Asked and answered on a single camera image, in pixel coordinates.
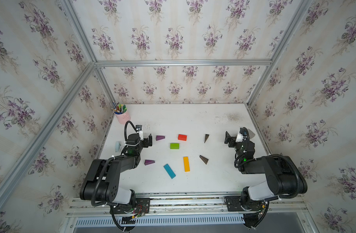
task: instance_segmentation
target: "rectangular block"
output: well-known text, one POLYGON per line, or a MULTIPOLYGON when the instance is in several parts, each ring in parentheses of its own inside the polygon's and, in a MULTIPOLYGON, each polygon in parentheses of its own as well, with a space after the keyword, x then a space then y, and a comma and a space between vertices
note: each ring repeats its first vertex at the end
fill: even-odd
POLYGON ((164 138, 165 138, 165 136, 156 135, 156 141, 164 139, 164 138))
POLYGON ((170 143, 170 149, 179 149, 179 143, 170 143))
POLYGON ((165 168, 166 172, 169 174, 170 178, 173 179, 174 177, 176 177, 174 171, 170 168, 169 164, 165 164, 164 168, 165 168))
POLYGON ((190 164, 188 163, 188 157, 183 157, 183 163, 184 163, 184 171, 188 172, 190 171, 190 164))
POLYGON ((154 160, 145 160, 144 165, 152 164, 154 163, 154 160))
POLYGON ((187 141, 187 135, 178 134, 178 140, 187 141))

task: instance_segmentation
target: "ventilation grille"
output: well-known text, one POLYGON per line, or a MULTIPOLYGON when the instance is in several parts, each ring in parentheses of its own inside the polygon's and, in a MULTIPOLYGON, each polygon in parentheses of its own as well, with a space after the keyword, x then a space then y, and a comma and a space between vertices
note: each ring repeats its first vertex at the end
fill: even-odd
MULTIPOLYGON (((177 226, 208 224, 245 223, 242 214, 202 214, 178 216, 145 216, 135 220, 135 224, 123 224, 122 217, 116 217, 121 226, 177 226)), ((80 217, 76 227, 114 227, 112 217, 80 217)))

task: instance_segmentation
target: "purple triangular block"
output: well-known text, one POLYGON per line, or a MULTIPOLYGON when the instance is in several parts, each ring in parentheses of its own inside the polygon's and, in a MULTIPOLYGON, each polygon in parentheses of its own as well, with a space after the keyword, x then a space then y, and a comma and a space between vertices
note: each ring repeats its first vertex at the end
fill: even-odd
POLYGON ((156 136, 156 141, 161 140, 161 139, 164 139, 164 138, 165 138, 165 136, 157 135, 157 136, 156 136))
POLYGON ((152 164, 154 163, 154 160, 145 160, 144 165, 152 164))

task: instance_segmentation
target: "yellow block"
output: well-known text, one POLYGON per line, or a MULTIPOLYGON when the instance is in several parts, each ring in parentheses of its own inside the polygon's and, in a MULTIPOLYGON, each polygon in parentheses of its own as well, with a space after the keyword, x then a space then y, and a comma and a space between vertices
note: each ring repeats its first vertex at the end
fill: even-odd
POLYGON ((184 171, 190 171, 190 165, 188 163, 188 157, 183 157, 183 163, 184 163, 184 171))

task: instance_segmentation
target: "red block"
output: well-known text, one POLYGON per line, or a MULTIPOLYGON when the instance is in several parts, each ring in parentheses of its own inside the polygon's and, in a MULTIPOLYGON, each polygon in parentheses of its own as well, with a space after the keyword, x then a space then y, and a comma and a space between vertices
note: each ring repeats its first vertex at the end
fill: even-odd
POLYGON ((187 141, 187 135, 178 134, 178 140, 187 141))

